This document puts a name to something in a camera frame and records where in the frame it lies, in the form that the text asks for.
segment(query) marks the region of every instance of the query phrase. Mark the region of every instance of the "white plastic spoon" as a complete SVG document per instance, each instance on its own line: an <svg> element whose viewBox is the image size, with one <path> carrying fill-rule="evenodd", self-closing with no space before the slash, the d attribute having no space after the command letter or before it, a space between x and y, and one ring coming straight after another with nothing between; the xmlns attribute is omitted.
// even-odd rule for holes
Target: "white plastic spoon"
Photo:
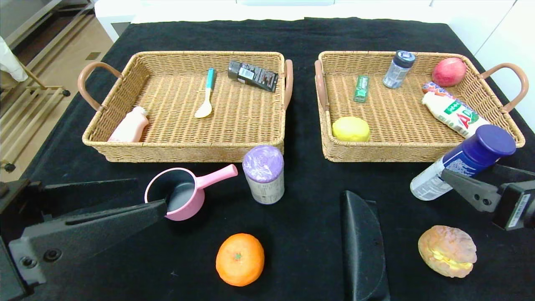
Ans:
<svg viewBox="0 0 535 301"><path fill-rule="evenodd" d="M195 118L203 118L212 113L212 104L210 103L210 95L213 90L213 80L215 78L216 70L214 68L208 69L208 76L206 78L206 90L204 92L204 102L201 107L195 112Z"/></svg>

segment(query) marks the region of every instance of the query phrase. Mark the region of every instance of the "blue can cap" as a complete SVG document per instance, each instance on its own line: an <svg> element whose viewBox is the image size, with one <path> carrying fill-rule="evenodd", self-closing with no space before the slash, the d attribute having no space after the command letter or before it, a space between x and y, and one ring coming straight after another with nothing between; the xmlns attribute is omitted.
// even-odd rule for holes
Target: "blue can cap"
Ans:
<svg viewBox="0 0 535 301"><path fill-rule="evenodd" d="M396 51L394 56L394 64L402 68L411 68L416 60L416 56L405 50Z"/></svg>
<svg viewBox="0 0 535 301"><path fill-rule="evenodd" d="M504 129L485 124L478 127L476 134L462 143L462 149L478 164L491 166L499 158L514 154L516 144Z"/></svg>

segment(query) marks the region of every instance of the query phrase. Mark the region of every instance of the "yellow lemon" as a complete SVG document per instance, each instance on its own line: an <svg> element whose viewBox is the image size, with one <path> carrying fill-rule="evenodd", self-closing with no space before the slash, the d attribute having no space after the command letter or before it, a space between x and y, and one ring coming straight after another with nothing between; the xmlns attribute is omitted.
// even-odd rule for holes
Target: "yellow lemon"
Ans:
<svg viewBox="0 0 535 301"><path fill-rule="evenodd" d="M344 141L368 141L370 127L363 119L353 116L341 117L333 123L333 135Z"/></svg>

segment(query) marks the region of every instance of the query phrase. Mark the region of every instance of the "green gum pack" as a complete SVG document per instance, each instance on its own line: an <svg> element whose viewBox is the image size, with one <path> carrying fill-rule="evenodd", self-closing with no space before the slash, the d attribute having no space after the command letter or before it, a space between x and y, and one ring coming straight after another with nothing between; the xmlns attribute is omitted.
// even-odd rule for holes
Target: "green gum pack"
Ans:
<svg viewBox="0 0 535 301"><path fill-rule="evenodd" d="M353 95L354 101L366 102L366 97L368 97L368 80L369 78L367 76L358 76L355 95Z"/></svg>

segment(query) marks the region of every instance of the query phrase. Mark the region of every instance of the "pink plastic bottle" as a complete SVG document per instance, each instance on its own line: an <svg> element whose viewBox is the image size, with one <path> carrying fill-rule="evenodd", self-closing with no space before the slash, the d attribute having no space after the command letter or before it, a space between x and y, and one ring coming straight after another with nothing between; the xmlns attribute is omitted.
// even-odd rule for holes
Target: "pink plastic bottle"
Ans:
<svg viewBox="0 0 535 301"><path fill-rule="evenodd" d="M142 107L135 107L126 114L125 119L119 123L108 142L139 142L141 133L149 121L147 111Z"/></svg>

